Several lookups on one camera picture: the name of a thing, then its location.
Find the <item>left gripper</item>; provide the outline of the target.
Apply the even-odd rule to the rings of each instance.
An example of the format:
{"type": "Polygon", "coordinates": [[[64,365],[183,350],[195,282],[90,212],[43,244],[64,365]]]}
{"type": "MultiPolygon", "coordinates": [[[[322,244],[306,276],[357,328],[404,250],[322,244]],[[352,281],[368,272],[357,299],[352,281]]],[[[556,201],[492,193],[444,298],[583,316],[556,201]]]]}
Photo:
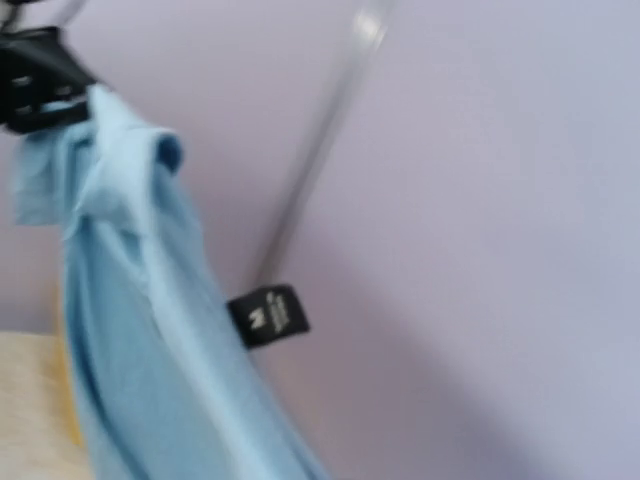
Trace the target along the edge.
{"type": "Polygon", "coordinates": [[[97,79],[56,26],[1,34],[1,126],[24,135],[90,118],[97,79]]]}

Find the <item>light blue printed t-shirt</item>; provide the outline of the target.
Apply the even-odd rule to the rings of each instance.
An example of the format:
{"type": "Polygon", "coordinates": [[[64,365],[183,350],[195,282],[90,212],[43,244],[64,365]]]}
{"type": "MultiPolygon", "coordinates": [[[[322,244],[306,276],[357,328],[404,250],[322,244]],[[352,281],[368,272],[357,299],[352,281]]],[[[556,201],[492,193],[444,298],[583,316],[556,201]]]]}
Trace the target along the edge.
{"type": "Polygon", "coordinates": [[[76,411],[100,479],[324,479],[251,350],[311,329],[295,290],[220,291],[182,148],[101,85],[89,117],[27,135],[16,218],[60,229],[76,411]]]}

